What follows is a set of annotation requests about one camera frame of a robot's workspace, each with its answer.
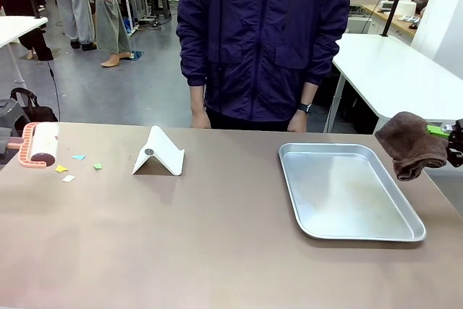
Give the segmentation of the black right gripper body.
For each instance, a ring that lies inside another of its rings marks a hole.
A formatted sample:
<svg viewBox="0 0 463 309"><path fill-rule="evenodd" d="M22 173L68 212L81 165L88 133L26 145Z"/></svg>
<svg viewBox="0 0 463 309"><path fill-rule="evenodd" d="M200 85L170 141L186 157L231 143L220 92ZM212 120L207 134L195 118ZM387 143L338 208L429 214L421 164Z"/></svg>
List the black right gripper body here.
<svg viewBox="0 0 463 309"><path fill-rule="evenodd" d="M449 134L449 148L462 152L463 151L463 119L458 119L452 126L452 131Z"/></svg>

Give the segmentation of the person left hand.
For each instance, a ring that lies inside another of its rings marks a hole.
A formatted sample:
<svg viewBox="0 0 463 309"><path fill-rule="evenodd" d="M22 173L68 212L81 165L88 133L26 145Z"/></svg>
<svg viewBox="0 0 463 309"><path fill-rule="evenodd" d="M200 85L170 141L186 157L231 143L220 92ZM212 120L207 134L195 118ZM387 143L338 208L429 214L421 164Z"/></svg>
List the person left hand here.
<svg viewBox="0 0 463 309"><path fill-rule="evenodd" d="M297 110L288 124L287 131L288 132L306 132L307 131L307 114L302 110Z"/></svg>

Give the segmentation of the person right hand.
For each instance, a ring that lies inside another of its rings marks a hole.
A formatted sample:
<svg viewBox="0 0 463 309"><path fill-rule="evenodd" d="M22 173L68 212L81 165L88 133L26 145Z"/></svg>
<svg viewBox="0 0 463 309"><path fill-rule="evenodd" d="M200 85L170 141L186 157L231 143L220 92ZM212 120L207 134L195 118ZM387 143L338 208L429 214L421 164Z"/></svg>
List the person right hand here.
<svg viewBox="0 0 463 309"><path fill-rule="evenodd" d="M191 110L191 127L195 129L210 129L211 122L204 108Z"/></svg>

